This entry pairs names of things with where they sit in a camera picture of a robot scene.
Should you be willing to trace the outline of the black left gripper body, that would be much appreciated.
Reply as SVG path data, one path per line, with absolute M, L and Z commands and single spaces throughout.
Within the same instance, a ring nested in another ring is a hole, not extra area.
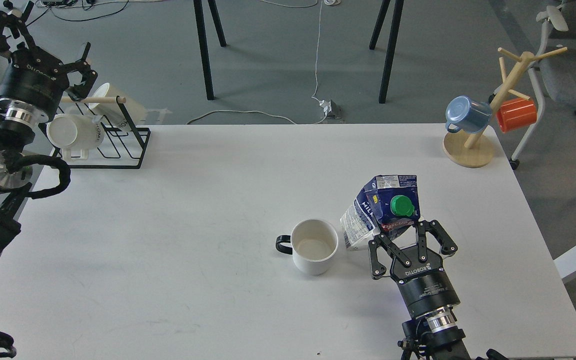
M 69 86 L 67 75 L 55 72 L 62 62 L 45 50 L 12 52 L 0 83 L 0 109 L 20 101 L 43 112 L 42 122 L 52 121 Z

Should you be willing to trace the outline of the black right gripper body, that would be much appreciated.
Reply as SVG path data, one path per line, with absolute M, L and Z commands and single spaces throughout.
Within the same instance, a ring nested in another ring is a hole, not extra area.
M 443 259 L 438 253 L 426 250 L 425 262 L 419 260 L 418 246 L 402 249 L 407 260 L 395 257 L 390 275 L 398 283 L 398 289 L 412 319 L 444 306 L 461 303 L 450 279 L 443 271 Z

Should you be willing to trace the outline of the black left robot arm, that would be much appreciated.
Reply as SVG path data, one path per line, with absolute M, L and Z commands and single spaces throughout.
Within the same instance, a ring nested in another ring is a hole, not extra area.
M 34 3 L 21 14 L 0 11 L 0 56 L 7 69 L 0 83 L 0 254 L 21 232 L 14 219 L 25 199 L 50 198 L 62 193 L 71 182 L 68 164 L 55 156 L 24 155 L 34 141 L 34 127 L 52 121 L 62 95 L 73 101 L 87 98 L 98 73 L 87 56 L 85 43 L 80 59 L 64 63 L 30 35 L 26 21 Z

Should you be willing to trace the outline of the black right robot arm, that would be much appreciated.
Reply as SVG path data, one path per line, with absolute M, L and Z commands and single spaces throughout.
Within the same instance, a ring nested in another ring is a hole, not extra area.
M 397 343 L 401 358 L 468 360 L 466 333 L 453 312 L 460 299 L 443 266 L 443 256 L 454 255 L 458 246 L 436 219 L 421 219 L 413 228 L 416 241 L 405 248 L 384 230 L 368 242 L 372 278 L 395 281 L 409 312 Z

